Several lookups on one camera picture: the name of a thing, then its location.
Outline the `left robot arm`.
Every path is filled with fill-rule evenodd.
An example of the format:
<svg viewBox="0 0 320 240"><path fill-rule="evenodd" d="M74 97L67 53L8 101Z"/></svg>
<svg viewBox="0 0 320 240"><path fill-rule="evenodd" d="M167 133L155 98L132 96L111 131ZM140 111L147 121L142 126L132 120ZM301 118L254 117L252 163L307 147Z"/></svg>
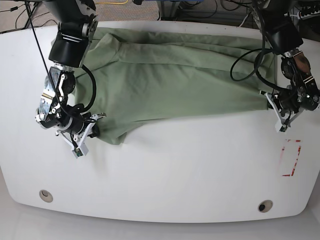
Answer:
<svg viewBox="0 0 320 240"><path fill-rule="evenodd" d="M272 93L262 91L261 94L267 98L269 107L277 116L277 132L285 132L304 110L314 111L320 104L320 90L312 76L311 65L299 50L303 40L289 14L293 6L292 0L252 2L254 20L263 40L270 44L269 49L263 49L258 54L254 67L258 69L268 53L280 55L282 74L290 81L287 87L280 87L256 72L259 80L273 89Z"/></svg>

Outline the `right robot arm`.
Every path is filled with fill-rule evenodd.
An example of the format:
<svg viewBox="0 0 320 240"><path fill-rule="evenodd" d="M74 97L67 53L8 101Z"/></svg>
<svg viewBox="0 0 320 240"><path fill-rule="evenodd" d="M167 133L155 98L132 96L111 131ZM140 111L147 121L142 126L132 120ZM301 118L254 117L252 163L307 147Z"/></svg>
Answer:
<svg viewBox="0 0 320 240"><path fill-rule="evenodd" d="M106 114L91 114L97 96L97 83L92 72L84 66L98 20L96 5L92 0L45 0L44 5L58 19L57 36L49 53L54 63L46 68L44 82L35 121L44 129L57 128L56 136L61 136L70 146L76 158L89 152L85 140L99 136L97 121ZM75 69L82 69L92 83L92 96L88 105L68 104L69 94L76 87Z"/></svg>

